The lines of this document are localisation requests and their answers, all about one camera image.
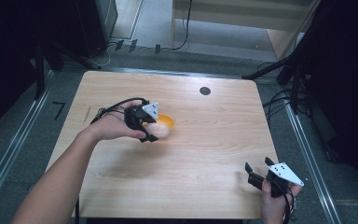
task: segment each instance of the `egg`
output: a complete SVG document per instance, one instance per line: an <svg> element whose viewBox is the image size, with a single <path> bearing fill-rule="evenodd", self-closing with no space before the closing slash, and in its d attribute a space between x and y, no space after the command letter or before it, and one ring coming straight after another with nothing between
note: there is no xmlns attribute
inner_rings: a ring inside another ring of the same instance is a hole
<svg viewBox="0 0 358 224"><path fill-rule="evenodd" d="M170 128L163 123L147 123L144 127L148 133L153 134L160 139L170 135Z"/></svg>

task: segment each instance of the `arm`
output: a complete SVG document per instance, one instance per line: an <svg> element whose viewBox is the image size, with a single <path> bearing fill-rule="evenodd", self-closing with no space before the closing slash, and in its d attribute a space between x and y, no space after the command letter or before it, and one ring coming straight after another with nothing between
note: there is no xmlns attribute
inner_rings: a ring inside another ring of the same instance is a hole
<svg viewBox="0 0 358 224"><path fill-rule="evenodd" d="M301 186L293 185L291 187L293 196L296 197L301 189ZM278 198L271 197L271 184L267 180L263 181L262 190L261 220L264 224L281 224L286 208L286 201L283 196ZM291 202L292 196L290 194L286 194L286 196L289 202Z"/></svg>
<svg viewBox="0 0 358 224"><path fill-rule="evenodd" d="M134 105L129 102L123 107ZM122 136L144 138L145 133L129 129L123 115L111 112L80 132L74 142L51 165L25 197L12 223L67 223L92 151L99 141Z"/></svg>

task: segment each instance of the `metal frame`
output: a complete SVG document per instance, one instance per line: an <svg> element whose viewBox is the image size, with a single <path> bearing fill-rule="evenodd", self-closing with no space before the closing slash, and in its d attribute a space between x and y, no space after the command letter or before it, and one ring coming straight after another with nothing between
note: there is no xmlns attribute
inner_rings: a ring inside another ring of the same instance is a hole
<svg viewBox="0 0 358 224"><path fill-rule="evenodd" d="M310 171L310 176L313 180L313 184L315 185L315 189L318 193L319 200L321 201L321 205L324 209L327 221L331 224L341 223L336 205L327 185L324 182L324 178L321 171L319 170L315 157L313 156L312 149L301 126L298 115L295 114L289 104L286 104L286 112L292 124L293 130L295 131L297 141L300 145L301 152Z"/></svg>
<svg viewBox="0 0 358 224"><path fill-rule="evenodd" d="M28 114L25 119L22 121L20 128L15 133L12 138L7 151L5 152L2 160L0 160L0 188L5 181L8 171L10 170L14 160L16 160L17 155L19 154L22 144L27 138L28 133L34 125L34 121L38 116L41 108L43 107L46 99L48 98L49 89L52 81L54 80L54 73L50 71L47 75L47 87L46 90L41 94L39 100L35 100L31 105Z"/></svg>
<svg viewBox="0 0 358 224"><path fill-rule="evenodd" d="M168 76L183 76L183 77L215 77L215 78L230 78L230 79L241 79L241 76L234 75L214 75L214 74L202 74L202 73L187 73L187 72L173 72L173 71L155 71L155 70L144 70L144 69L130 69L130 68L115 68L110 72L121 72L121 73L139 73L139 74L155 74L155 75L168 75ZM0 161L0 187L2 186L11 165L16 159L17 155L21 150L21 146L25 141L28 133L30 132L34 121L38 116L42 106L46 102L48 97L51 83L55 76L52 71L47 75L47 86L46 90L41 95L40 99L34 101L27 116L23 120L20 128L14 135L10 145L7 148L5 155ZM259 78L256 82L260 84L273 84L275 79L272 78ZM295 115L290 105L286 105L286 112L292 124L293 130L295 131L297 141L300 145L307 167L310 171L310 175L314 182L316 191L321 201L322 207L326 214L329 223L341 223L335 203L331 197L331 194L324 182L321 171L317 165L317 162L312 154L310 144L307 136L301 126L301 122L297 115Z"/></svg>

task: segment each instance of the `round hole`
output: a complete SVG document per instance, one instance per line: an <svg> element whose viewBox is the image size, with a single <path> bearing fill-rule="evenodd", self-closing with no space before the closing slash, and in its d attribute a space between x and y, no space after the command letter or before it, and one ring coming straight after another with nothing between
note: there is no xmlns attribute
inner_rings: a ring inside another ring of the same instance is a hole
<svg viewBox="0 0 358 224"><path fill-rule="evenodd" d="M208 87L202 87L202 88L200 89L200 93L201 93L202 95L209 95L209 94L211 94L211 89L209 89Z"/></svg>

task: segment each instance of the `tape mark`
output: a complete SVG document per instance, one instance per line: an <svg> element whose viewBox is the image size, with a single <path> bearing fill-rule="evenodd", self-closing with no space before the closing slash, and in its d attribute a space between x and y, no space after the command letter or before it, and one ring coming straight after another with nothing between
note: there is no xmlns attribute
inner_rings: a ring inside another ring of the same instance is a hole
<svg viewBox="0 0 358 224"><path fill-rule="evenodd" d="M136 43L138 42L138 39L134 39L131 42L131 46L130 46L130 52L135 51L135 47L136 47Z"/></svg>
<svg viewBox="0 0 358 224"><path fill-rule="evenodd" d="M161 45L156 45L155 54L158 54L161 52Z"/></svg>
<svg viewBox="0 0 358 224"><path fill-rule="evenodd" d="M116 49L115 50L120 50L121 47L123 46L123 43L124 43L124 40L120 40L117 42L117 45L116 45Z"/></svg>
<svg viewBox="0 0 358 224"><path fill-rule="evenodd" d="M86 123L86 120L89 117L90 111L91 111L91 106L89 106L89 109L87 110L86 117L83 120L83 125Z"/></svg>
<svg viewBox="0 0 358 224"><path fill-rule="evenodd" d="M58 111L56 117L54 118L54 120L57 120L58 117L60 116L62 110L63 110L63 107L65 106L65 103L60 103L60 102L55 102L55 101L53 101L53 104L55 104L55 105L61 105L60 110Z"/></svg>

